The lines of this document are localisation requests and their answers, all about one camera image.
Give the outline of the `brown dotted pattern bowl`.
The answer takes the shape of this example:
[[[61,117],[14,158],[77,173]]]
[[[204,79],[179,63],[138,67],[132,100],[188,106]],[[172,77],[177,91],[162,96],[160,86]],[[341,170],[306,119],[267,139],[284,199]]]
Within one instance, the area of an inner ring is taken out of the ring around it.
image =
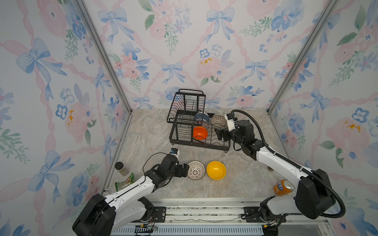
[[[224,126],[227,125],[227,121],[226,121],[224,115],[222,115],[222,114],[214,114],[211,117],[211,124],[214,127],[224,127]]]

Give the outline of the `white lattice pattern bowl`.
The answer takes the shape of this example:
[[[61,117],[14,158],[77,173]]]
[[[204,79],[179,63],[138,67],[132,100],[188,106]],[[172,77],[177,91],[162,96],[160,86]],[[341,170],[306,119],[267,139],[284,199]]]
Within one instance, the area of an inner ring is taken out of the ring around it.
[[[192,161],[188,164],[187,177],[191,180],[200,180],[204,177],[206,170],[204,165],[199,161]]]

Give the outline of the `orange plastic bowl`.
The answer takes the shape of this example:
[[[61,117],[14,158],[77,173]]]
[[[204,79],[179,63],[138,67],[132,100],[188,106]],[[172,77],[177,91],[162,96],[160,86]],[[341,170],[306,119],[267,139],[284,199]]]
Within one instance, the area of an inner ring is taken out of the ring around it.
[[[193,128],[193,138],[197,140],[205,140],[208,137],[208,131],[202,126],[195,126]]]

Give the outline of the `blue triangle pattern bowl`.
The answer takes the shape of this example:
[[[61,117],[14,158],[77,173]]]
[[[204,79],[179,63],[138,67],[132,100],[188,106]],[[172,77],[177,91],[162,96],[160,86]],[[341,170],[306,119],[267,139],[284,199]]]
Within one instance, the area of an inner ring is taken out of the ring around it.
[[[205,112],[198,112],[198,113],[195,114],[193,120],[197,124],[203,124],[203,123],[207,123],[208,124],[210,122],[210,117]]]

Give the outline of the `pink striped bowl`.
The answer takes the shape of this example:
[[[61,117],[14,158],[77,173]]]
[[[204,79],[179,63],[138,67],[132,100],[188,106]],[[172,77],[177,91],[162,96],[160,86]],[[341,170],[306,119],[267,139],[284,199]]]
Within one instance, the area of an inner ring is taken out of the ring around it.
[[[205,121],[205,120],[198,120],[197,122],[198,122],[198,124],[201,125],[204,129],[208,130],[208,128],[209,128],[209,124],[208,124],[207,121]]]

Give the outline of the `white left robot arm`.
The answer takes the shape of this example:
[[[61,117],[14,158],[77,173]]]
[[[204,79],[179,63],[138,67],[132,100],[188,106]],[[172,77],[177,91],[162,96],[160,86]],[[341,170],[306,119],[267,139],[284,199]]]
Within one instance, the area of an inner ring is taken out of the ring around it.
[[[74,233],[77,236],[109,236],[131,222],[149,222],[153,218],[154,205],[146,196],[168,185],[173,177],[181,178],[188,172],[186,164],[179,164],[179,153],[172,148],[161,164],[114,194],[94,195],[74,222]]]

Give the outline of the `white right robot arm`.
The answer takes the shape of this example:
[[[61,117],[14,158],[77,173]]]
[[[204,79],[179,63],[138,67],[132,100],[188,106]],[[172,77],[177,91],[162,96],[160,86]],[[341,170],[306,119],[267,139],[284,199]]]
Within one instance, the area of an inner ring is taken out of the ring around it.
[[[264,221],[284,214],[302,214],[309,219],[319,216],[339,218],[345,214],[342,199],[332,189],[326,172],[301,166],[274,151],[262,139],[257,139],[254,126],[247,120],[229,121],[225,128],[215,128],[220,141],[233,141],[242,152],[271,167],[294,186],[293,197],[269,197],[260,203],[259,215]]]

